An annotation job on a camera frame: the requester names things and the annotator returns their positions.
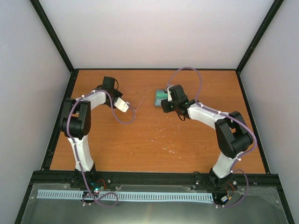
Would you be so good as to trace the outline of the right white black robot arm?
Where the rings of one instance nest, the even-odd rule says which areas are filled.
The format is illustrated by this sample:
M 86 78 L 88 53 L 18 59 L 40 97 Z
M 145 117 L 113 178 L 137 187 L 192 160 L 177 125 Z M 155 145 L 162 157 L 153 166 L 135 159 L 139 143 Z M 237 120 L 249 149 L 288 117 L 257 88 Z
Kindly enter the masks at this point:
M 164 113 L 175 112 L 181 121 L 192 119 L 215 130 L 220 155 L 209 171 L 209 182 L 218 188 L 233 173 L 236 162 L 257 146 L 256 136 L 237 111 L 221 112 L 189 100 L 181 85 L 168 85 L 165 92 L 167 99 L 161 101 Z

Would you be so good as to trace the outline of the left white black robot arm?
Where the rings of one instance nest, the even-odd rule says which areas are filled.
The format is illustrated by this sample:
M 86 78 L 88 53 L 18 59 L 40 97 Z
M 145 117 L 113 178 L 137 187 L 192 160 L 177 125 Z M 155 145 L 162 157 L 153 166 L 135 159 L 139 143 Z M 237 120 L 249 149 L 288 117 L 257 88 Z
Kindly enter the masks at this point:
M 118 87 L 119 83 L 115 78 L 104 77 L 102 84 L 90 93 L 79 98 L 67 98 L 63 103 L 60 130 L 71 144 L 76 162 L 75 169 L 84 172 L 80 181 L 87 188 L 94 187 L 97 182 L 96 174 L 90 172 L 94 170 L 94 161 L 88 145 L 88 134 L 92 124 L 91 111 L 99 105 L 107 105 L 113 110 L 127 112 L 129 106 L 121 98 L 123 94 Z

